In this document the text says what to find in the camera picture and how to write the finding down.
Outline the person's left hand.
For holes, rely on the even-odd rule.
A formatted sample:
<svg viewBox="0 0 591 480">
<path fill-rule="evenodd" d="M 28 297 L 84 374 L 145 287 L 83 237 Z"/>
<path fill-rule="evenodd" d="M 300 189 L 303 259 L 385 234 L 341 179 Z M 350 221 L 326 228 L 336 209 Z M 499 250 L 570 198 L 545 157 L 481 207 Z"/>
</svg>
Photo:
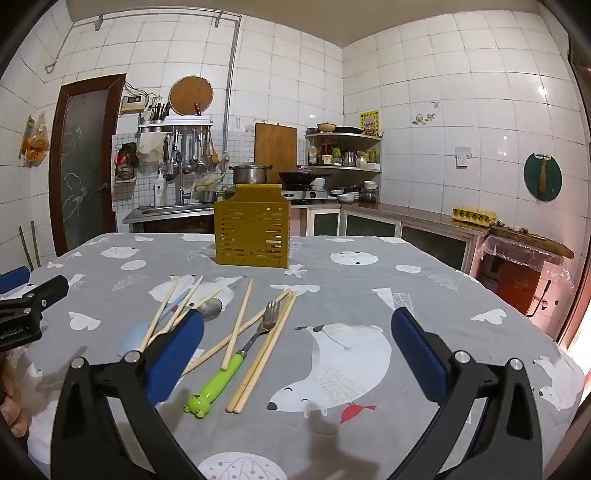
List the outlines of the person's left hand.
<svg viewBox="0 0 591 480">
<path fill-rule="evenodd" d="M 30 419 L 23 406 L 22 395 L 7 352 L 3 353 L 1 390 L 5 394 L 1 402 L 1 414 L 16 438 L 28 434 Z"/>
</svg>

